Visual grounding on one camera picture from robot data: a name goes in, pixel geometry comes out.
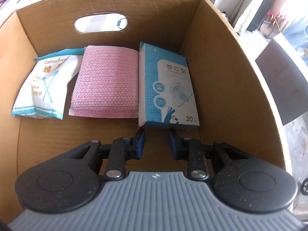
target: cotton swab illustration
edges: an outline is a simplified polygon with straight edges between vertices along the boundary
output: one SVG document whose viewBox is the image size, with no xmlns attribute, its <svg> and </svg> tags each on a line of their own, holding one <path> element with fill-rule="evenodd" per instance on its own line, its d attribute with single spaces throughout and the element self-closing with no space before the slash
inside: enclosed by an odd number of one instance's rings
<svg viewBox="0 0 308 231">
<path fill-rule="evenodd" d="M 50 86 L 50 84 L 51 84 L 53 78 L 57 75 L 57 73 L 59 73 L 59 70 L 57 70 L 56 72 L 54 72 L 54 74 L 53 74 L 53 76 L 52 76 L 52 78 L 51 78 L 51 81 L 50 81 L 50 83 L 48 84 L 48 87 L 47 87 L 46 82 L 45 82 L 46 77 L 43 77 L 43 78 L 42 78 L 42 80 L 43 80 L 43 82 L 44 82 L 44 84 L 45 84 L 45 87 L 46 87 L 46 91 L 45 91 L 43 100 L 45 99 L 46 93 L 48 93 L 48 96 L 49 96 L 49 99 L 50 99 L 51 103 L 52 103 L 52 99 L 51 99 L 51 96 L 50 96 L 50 94 L 49 94 L 48 88 L 49 88 L 49 86 Z"/>
</svg>

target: white plastic bag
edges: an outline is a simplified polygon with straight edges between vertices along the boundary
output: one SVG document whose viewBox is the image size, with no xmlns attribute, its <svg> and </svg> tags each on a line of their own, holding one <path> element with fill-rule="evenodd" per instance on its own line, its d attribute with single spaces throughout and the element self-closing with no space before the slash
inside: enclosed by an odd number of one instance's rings
<svg viewBox="0 0 308 231">
<path fill-rule="evenodd" d="M 37 59 L 22 85 L 12 115 L 63 119 L 68 82 L 79 72 L 84 49 L 65 49 Z"/>
</svg>

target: black wheel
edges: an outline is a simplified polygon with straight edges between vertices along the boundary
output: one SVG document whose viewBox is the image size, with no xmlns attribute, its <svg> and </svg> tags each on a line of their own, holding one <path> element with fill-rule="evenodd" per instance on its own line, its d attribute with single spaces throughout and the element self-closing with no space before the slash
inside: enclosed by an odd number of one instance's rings
<svg viewBox="0 0 308 231">
<path fill-rule="evenodd" d="M 301 184 L 301 193 L 305 196 L 308 195 L 308 178 L 306 178 Z"/>
</svg>

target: gray panel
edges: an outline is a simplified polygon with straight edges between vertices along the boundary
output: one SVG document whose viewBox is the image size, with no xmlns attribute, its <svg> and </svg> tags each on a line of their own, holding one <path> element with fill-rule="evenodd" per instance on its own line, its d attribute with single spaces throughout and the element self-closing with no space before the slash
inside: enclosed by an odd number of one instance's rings
<svg viewBox="0 0 308 231">
<path fill-rule="evenodd" d="M 222 204 L 204 182 L 182 172 L 130 172 L 107 182 L 100 194 L 78 210 L 48 215 L 25 210 L 14 231 L 298 231 L 304 224 L 289 211 L 256 215 Z"/>
</svg>

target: checkered cloth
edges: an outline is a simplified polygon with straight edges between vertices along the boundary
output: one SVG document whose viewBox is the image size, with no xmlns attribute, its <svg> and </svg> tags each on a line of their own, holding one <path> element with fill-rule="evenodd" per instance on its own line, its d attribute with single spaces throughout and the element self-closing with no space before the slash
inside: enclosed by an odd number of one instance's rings
<svg viewBox="0 0 308 231">
<path fill-rule="evenodd" d="M 137 118 L 138 58 L 134 49 L 87 46 L 68 114 Z"/>
</svg>

